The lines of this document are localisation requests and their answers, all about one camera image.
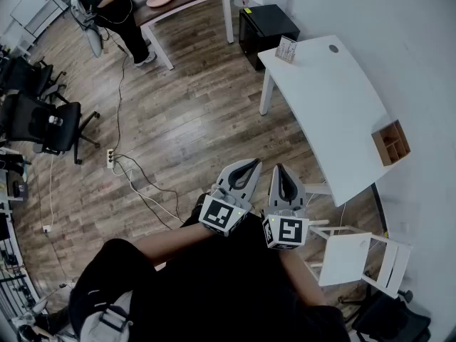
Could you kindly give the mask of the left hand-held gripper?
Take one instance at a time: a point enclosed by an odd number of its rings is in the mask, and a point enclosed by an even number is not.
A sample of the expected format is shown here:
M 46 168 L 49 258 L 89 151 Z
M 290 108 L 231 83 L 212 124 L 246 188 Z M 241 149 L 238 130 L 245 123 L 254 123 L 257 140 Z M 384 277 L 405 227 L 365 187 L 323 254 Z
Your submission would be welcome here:
M 204 199 L 199 222 L 216 234 L 228 237 L 252 209 L 249 203 L 262 172 L 259 158 L 240 160 L 226 166 L 217 185 Z M 228 192 L 236 192 L 238 198 Z

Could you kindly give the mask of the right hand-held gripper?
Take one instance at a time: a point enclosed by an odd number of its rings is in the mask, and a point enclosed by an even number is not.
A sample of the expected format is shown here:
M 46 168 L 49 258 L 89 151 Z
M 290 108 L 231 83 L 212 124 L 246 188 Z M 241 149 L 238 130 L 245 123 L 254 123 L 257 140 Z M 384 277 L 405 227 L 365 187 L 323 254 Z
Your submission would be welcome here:
M 271 176 L 268 205 L 262 226 L 266 245 L 275 250 L 292 250 L 306 241 L 309 219 L 304 206 L 306 191 L 299 176 L 277 164 Z

